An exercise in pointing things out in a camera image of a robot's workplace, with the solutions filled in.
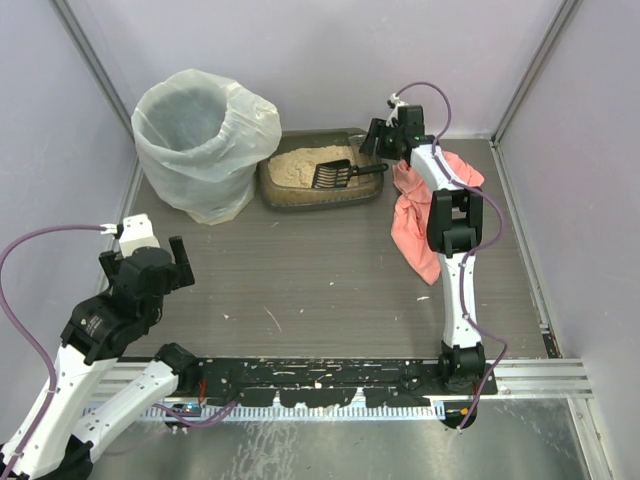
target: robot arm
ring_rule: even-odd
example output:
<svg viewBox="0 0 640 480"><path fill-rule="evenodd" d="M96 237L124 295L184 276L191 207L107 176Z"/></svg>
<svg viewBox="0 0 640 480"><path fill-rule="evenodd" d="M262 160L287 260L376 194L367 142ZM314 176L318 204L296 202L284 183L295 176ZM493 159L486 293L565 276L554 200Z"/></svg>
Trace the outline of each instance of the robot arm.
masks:
<svg viewBox="0 0 640 480"><path fill-rule="evenodd" d="M362 153L406 160L432 192L427 222L427 241L437 254L444 283L445 328L439 369L442 380L476 380L485 371L485 356L478 332L471 328L462 309L475 316L474 263L467 253L482 240L482 197L463 188L465 183L446 162L435 137L425 135L422 107L408 105L392 95L392 113L385 120L374 118L360 148ZM464 275L464 291L460 275Z"/></svg>
<svg viewBox="0 0 640 480"><path fill-rule="evenodd" d="M107 233L119 238L121 252L108 251L100 255L109 286L106 291L78 304L62 332L62 345L56 358L58 388L47 414L13 467L18 478L68 478L49 474L54 475L69 455L81 458L95 446L98 446L96 456L99 457L115 435L103 436L98 442L91 435L95 428L83 429L76 425L91 394L126 347L160 321L164 295L194 283L182 239L173 237L169 240L175 258L173 263L171 255L159 247L146 215L128 217L120 226L105 227ZM183 354L193 357L188 352ZM155 377L157 373L162 381L147 385L144 379L137 386L125 388L128 389L125 395L137 389L137 396L127 397L131 410L137 412L142 406L148 408L175 390L179 372L161 360L152 363L153 373L149 375ZM46 384L17 433L2 447L3 462L13 456L48 393ZM117 407L122 397L114 400L105 405L101 415L111 422L107 428L113 425L113 431L119 433L128 425L124 423L129 415L126 409L115 412L114 405Z"/></svg>

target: black plastic scoop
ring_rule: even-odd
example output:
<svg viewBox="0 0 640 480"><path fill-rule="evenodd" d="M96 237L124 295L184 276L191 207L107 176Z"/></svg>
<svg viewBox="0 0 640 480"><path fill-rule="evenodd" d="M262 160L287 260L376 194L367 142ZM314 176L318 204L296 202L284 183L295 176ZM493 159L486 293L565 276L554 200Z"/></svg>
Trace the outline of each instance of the black plastic scoop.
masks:
<svg viewBox="0 0 640 480"><path fill-rule="evenodd" d="M351 165L346 158L333 162L319 163L313 174L311 188L345 188L351 177L366 175L368 173L384 172L389 169L389 165L371 165L370 167L358 167Z"/></svg>

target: metal floor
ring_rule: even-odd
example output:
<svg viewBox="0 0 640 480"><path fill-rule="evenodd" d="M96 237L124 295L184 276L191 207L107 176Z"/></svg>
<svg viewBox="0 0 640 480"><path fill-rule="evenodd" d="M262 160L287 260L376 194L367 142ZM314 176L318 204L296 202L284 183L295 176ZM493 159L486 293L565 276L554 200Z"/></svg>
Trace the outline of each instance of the metal floor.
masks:
<svg viewBox="0 0 640 480"><path fill-rule="evenodd" d="M506 212L489 143L443 146L482 172L484 191ZM385 180L381 197L366 205L285 214L255 198L233 221L209 227L159 200L143 179L133 211L149 214L164 246L183 236L196 285L167 297L162 321L126 355L151 356L178 342L197 356L437 357L442 282L428 286L394 244L397 191L390 172ZM503 240L476 262L478 320L509 341L510 357L546 357L507 218ZM486 206L484 238L496 231ZM494 358L500 346L488 341L486 351Z"/></svg>
<svg viewBox="0 0 640 480"><path fill-rule="evenodd" d="M130 453L102 457L91 480L589 478L566 400L480 407L462 435L416 420L224 422L187 436L137 422L108 450Z"/></svg>

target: pink cloth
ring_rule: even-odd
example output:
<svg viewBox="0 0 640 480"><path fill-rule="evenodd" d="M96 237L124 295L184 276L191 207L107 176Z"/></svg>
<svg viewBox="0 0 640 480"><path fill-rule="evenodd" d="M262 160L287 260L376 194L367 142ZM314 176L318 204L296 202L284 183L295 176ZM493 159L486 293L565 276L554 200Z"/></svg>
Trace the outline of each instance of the pink cloth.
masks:
<svg viewBox="0 0 640 480"><path fill-rule="evenodd" d="M484 182L484 177L455 153L444 152L444 158L463 182L472 187ZM391 236L409 265L433 285L440 276L440 264L427 243L431 192L404 160L393 166L393 183L402 195L396 203Z"/></svg>

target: white plastic bag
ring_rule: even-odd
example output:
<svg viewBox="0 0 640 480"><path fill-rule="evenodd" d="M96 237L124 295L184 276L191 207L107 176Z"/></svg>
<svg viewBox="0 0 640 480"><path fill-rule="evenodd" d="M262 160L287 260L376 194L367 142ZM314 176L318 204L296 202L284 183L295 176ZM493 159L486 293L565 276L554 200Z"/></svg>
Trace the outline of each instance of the white plastic bag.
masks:
<svg viewBox="0 0 640 480"><path fill-rule="evenodd" d="M256 164L282 136L273 104L235 80L198 70L145 93L131 121L158 196L209 225L233 219L249 203Z"/></svg>

